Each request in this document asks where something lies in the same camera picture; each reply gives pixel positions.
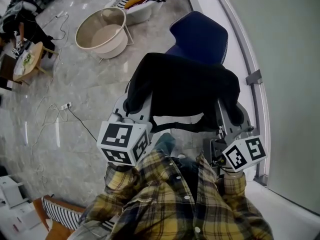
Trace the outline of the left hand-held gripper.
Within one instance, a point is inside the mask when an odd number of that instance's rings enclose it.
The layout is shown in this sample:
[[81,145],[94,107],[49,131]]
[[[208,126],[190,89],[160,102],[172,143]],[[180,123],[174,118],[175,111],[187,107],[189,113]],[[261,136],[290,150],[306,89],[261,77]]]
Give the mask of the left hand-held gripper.
[[105,159],[116,166],[136,166],[151,142],[151,93],[134,116],[127,117],[127,94],[115,102],[112,114],[101,123],[96,146]]

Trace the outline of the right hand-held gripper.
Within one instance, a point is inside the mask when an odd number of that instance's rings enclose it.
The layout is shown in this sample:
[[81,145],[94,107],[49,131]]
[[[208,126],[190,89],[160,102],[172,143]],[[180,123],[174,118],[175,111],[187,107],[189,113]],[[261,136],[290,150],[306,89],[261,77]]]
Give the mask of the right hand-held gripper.
[[218,171],[239,173],[252,167],[268,155],[258,129],[251,125],[249,114],[237,102],[228,116],[224,103],[215,103],[217,135],[203,140],[203,154],[209,165]]

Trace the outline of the black garment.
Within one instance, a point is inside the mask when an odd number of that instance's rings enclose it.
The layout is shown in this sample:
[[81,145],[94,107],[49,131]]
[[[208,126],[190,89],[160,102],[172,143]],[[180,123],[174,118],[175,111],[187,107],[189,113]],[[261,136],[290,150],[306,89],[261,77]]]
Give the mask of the black garment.
[[124,110],[138,112],[151,96],[150,116],[191,117],[203,114],[205,126],[216,130],[215,104],[220,100],[239,126],[244,115],[237,106],[238,77],[221,64],[207,65],[183,57],[150,52],[137,66],[128,87]]

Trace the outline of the blue upholstered chair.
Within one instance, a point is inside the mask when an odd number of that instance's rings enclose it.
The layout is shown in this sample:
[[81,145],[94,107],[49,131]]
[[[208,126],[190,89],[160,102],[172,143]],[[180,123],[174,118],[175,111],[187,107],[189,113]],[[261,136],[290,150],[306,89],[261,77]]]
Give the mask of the blue upholstered chair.
[[228,51],[227,30],[199,11],[192,11],[169,27],[175,44],[166,52],[206,65],[223,64]]

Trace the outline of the person's right forearm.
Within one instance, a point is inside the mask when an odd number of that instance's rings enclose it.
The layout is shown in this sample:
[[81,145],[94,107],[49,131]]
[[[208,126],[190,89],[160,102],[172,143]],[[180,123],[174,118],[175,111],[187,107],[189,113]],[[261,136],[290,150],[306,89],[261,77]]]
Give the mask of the person's right forearm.
[[216,185],[222,198],[215,226],[218,240],[274,240],[269,223],[245,195],[244,173],[224,174]]

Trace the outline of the person's left forearm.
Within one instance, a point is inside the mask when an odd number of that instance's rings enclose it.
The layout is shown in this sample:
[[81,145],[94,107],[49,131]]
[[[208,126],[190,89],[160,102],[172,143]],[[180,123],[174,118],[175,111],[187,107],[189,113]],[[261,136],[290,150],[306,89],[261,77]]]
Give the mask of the person's left forearm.
[[98,194],[82,213],[79,224],[90,221],[105,222],[119,215],[138,192],[140,173],[129,165],[109,163],[106,168],[104,191]]

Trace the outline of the white round seat with clothes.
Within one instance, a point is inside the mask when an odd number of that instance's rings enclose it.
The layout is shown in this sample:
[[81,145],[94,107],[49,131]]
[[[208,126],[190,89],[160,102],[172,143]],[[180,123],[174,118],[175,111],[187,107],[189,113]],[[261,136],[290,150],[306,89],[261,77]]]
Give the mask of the white round seat with clothes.
[[[104,8],[112,7],[115,0],[110,0]],[[147,0],[142,4],[135,5],[129,9],[122,9],[126,14],[127,25],[140,24],[147,21],[151,16],[158,13],[164,2]]]

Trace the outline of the person's legs in blue jeans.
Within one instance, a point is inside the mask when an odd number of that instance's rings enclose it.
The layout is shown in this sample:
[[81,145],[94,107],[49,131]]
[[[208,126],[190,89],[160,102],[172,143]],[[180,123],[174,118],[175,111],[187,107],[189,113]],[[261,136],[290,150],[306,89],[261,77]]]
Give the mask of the person's legs in blue jeans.
[[176,151],[176,139],[170,133],[162,134],[154,147],[153,152],[157,152],[165,157],[169,157],[178,166],[197,166],[196,159],[188,153],[175,153]]

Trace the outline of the round glass coffee table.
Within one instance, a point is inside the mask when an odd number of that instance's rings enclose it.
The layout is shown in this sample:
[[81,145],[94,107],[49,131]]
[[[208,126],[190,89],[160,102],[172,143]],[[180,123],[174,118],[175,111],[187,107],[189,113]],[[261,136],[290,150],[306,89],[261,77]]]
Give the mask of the round glass coffee table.
[[106,7],[88,16],[75,34],[76,45],[101,59],[112,59],[134,44],[124,10]]

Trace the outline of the person's yellow plaid shirt torso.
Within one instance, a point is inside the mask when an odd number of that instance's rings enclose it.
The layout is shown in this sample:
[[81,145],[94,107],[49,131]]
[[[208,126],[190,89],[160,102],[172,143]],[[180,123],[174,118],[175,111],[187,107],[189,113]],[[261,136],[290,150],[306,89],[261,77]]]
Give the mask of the person's yellow plaid shirt torso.
[[195,172],[183,172],[168,156],[151,152],[135,168],[135,196],[124,205],[111,236],[114,240],[218,240],[222,197],[214,173],[200,155]]

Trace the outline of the round wooden side table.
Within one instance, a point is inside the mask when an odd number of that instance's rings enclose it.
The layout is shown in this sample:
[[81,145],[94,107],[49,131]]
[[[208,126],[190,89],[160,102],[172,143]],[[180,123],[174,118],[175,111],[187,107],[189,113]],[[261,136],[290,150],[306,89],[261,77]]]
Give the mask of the round wooden side table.
[[34,55],[34,61],[33,63],[24,71],[23,75],[14,75],[13,74],[13,81],[16,83],[25,83],[28,85],[28,83],[26,82],[26,80],[32,76],[34,76],[36,73],[41,72],[51,78],[53,78],[53,73],[43,69],[41,67],[41,60],[42,60],[42,55],[44,52],[48,52],[51,53],[53,55],[58,56],[59,53],[54,51],[54,50],[50,50],[46,47],[44,47],[42,42],[38,42],[37,44],[35,44],[33,47],[31,47],[27,52],[31,52]]

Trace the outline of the green leafy food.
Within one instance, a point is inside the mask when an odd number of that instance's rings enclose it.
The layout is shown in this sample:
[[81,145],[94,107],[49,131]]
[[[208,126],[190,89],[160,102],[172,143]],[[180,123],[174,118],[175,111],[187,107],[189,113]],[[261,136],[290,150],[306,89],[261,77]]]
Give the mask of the green leafy food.
[[22,65],[24,67],[30,65],[33,62],[33,60],[34,56],[30,52],[27,52],[22,58]]

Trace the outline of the white cloth on wooden table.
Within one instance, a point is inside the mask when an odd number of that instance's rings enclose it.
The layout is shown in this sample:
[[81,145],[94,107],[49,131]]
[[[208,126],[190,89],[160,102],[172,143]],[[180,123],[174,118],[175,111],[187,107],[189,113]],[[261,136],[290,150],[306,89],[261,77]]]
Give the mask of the white cloth on wooden table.
[[14,68],[14,71],[13,71],[14,75],[22,76],[24,74],[25,70],[33,63],[32,62],[31,64],[29,64],[27,66],[23,66],[23,56],[28,52],[29,51],[24,51],[23,54],[18,58],[17,63],[16,63],[15,68]]

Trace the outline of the white shelf unit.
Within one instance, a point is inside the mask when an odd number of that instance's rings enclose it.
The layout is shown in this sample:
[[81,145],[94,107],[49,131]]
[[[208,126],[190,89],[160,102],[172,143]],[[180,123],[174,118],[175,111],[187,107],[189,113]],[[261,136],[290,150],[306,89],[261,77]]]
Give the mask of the white shelf unit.
[[22,182],[16,182],[10,175],[0,177],[0,191],[9,209],[29,201],[23,187]]

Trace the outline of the white low table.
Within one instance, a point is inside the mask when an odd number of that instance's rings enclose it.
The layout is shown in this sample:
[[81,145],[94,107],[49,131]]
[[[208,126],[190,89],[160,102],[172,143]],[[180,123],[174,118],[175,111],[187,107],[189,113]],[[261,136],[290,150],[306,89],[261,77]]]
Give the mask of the white low table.
[[0,230],[8,235],[16,236],[34,228],[41,222],[33,203],[22,203],[9,208],[0,207]]

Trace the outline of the grey metal door frame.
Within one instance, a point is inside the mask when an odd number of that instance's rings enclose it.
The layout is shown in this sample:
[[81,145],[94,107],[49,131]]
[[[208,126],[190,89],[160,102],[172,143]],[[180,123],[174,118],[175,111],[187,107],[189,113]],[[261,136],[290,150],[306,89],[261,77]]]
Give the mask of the grey metal door frame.
[[[260,66],[258,64],[256,54],[254,52],[254,48],[251,44],[248,33],[244,25],[242,24],[240,17],[236,13],[236,10],[231,4],[230,0],[218,0],[218,1],[221,4],[232,26],[232,30],[239,44],[239,48],[241,50],[242,57],[244,59],[244,63],[247,69],[247,75],[245,76],[245,84],[247,85],[246,77],[252,74],[254,71],[260,70]],[[263,141],[265,144],[265,150],[268,155],[268,157],[264,161],[257,164],[254,180],[266,186],[268,184],[270,158],[271,158],[270,117],[269,117],[266,89],[263,82],[261,84],[254,84],[254,85],[247,85],[247,86],[250,87],[252,92],[256,128],[258,129],[260,135],[263,138]]]

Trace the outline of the grey metal door bracket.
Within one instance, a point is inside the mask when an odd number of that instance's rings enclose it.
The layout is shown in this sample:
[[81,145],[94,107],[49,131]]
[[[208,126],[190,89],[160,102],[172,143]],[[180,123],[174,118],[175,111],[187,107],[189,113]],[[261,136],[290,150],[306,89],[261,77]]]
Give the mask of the grey metal door bracket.
[[246,78],[246,85],[252,86],[252,85],[260,85],[263,82],[262,74],[260,69],[254,71],[253,73],[249,74]]

